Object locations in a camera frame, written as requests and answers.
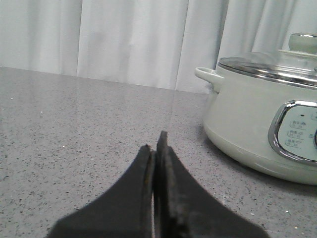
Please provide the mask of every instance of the pot handle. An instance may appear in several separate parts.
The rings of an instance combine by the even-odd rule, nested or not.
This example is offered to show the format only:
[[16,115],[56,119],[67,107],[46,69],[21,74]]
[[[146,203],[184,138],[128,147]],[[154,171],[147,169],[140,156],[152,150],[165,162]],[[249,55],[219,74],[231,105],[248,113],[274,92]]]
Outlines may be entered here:
[[195,69],[195,75],[208,83],[211,83],[213,90],[217,93],[223,84],[224,78],[216,73],[216,70],[210,68],[198,67]]

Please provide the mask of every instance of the lid knob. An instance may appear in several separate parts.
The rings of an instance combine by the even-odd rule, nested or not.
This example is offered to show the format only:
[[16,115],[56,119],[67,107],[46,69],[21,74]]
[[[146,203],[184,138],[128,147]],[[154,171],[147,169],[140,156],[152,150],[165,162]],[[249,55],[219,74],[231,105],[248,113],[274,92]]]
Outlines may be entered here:
[[289,37],[288,46],[291,51],[316,54],[317,34],[294,33]]

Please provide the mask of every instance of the gray countertop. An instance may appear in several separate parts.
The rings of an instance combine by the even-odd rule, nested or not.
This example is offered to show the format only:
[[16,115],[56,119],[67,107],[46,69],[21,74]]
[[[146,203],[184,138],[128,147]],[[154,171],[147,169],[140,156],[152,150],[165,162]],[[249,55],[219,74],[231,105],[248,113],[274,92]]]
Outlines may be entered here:
[[272,238],[317,237],[317,187],[273,178],[219,151],[206,94],[0,68],[0,236],[43,238],[105,192],[161,130],[193,177]]

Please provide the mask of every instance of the white curtain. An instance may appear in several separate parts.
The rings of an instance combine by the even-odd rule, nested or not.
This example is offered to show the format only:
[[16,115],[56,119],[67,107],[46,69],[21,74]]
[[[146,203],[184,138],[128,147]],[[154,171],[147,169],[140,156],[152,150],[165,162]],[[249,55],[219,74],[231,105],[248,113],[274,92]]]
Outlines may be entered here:
[[316,0],[0,0],[0,65],[207,93],[220,57],[317,32]]

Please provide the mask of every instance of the button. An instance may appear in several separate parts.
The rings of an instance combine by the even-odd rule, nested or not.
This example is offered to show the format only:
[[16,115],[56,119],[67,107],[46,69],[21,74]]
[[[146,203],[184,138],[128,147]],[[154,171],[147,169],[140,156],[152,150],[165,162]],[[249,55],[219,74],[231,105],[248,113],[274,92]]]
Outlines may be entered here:
[[297,131],[297,130],[289,130],[287,132],[287,135],[289,137],[292,137],[292,138],[296,138],[296,139],[300,139],[300,140],[303,140],[302,139],[302,135],[304,134],[303,131]]
[[287,146],[291,146],[291,147],[295,147],[295,148],[301,148],[300,147],[300,145],[301,145],[301,141],[299,141],[299,140],[293,140],[293,139],[287,139],[286,141],[285,141],[285,145],[287,145]]
[[299,120],[293,120],[293,121],[291,121],[289,126],[292,128],[295,128],[295,129],[305,130],[306,123],[303,121],[299,121]]
[[312,114],[312,119],[313,119],[313,120],[317,120],[317,112],[315,112],[315,113]]

